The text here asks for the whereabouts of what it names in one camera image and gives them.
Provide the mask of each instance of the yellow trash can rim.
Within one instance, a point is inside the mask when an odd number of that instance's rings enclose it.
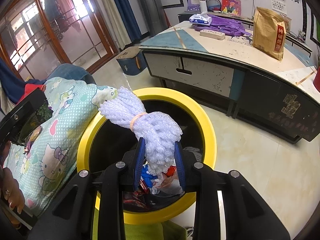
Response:
[[[212,123],[202,107],[189,96],[168,88],[143,88],[133,91],[142,101],[161,100],[185,110],[196,122],[204,142],[204,163],[214,168],[217,155],[216,136]],[[95,135],[107,119],[99,113],[91,120],[80,140],[77,155],[77,171],[89,170],[89,155]],[[124,210],[124,223],[132,225],[152,224],[169,220],[189,208],[196,201],[196,193],[186,193],[171,205],[152,212]],[[100,193],[95,207],[99,210]]]

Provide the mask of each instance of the brown paper bag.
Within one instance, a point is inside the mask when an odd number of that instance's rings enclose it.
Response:
[[[281,61],[285,36],[284,19],[272,10],[257,7],[253,22],[253,46]]]

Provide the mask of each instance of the drawer handle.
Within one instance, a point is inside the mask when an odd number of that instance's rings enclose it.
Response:
[[[177,70],[177,72],[180,72],[180,73],[192,75],[192,72],[190,70],[181,69],[181,68],[176,68],[176,70]]]

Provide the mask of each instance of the blue gripper pad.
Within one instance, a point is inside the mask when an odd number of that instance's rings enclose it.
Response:
[[[186,173],[184,170],[182,157],[181,157],[182,151],[183,150],[182,150],[181,144],[179,142],[175,142],[175,144],[174,144],[174,159],[176,161],[179,183],[184,191],[186,188]]]
[[[144,138],[140,137],[136,151],[138,151],[138,158],[136,162],[136,167],[134,169],[134,178],[133,178],[134,190],[137,190],[140,184],[143,160],[144,160],[144,155],[146,153],[146,141]]]

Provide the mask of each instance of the white foam net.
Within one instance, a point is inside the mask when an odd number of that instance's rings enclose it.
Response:
[[[132,91],[121,87],[117,97],[101,104],[99,111],[112,123],[130,128],[132,118],[146,110]],[[179,125],[168,114],[152,112],[134,122],[133,132],[138,140],[143,137],[146,141],[145,156],[151,170],[167,173],[174,164],[174,143],[181,139]]]

